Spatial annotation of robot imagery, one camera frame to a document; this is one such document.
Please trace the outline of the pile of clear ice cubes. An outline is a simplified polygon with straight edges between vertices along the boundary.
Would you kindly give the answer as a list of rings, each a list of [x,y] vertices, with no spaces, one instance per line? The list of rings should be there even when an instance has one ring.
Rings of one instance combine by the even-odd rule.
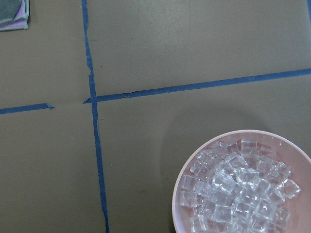
[[[292,168],[252,139],[218,141],[199,150],[178,182],[189,233],[280,233],[301,191]]]

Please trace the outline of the grey folded cloth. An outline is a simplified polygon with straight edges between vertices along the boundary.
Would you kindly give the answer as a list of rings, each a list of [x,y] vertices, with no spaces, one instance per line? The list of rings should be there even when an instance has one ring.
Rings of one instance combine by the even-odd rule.
[[[0,1],[0,31],[28,29],[30,3],[28,0]]]

